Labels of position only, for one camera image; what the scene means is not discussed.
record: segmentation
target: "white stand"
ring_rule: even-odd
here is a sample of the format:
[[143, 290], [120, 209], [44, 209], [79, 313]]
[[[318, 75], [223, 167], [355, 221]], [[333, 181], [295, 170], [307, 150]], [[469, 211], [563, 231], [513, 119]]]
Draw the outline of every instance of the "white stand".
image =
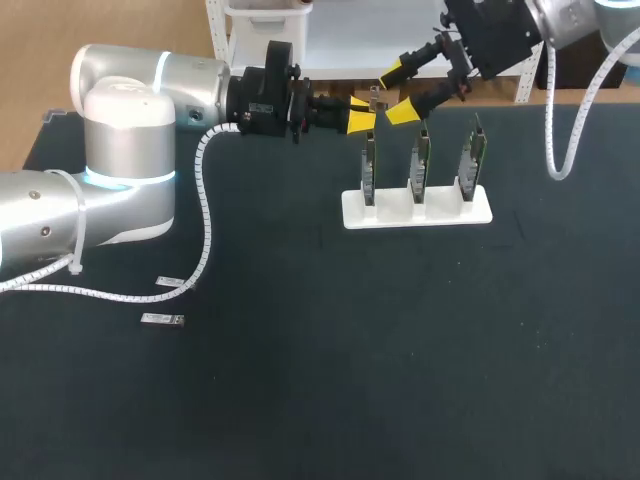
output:
[[413, 202], [407, 188], [376, 190], [376, 206], [367, 207], [362, 190], [342, 193], [344, 226], [348, 229], [433, 227], [491, 223], [493, 214], [484, 188], [478, 185], [473, 202], [465, 202], [458, 178], [450, 187], [427, 187], [424, 203]]

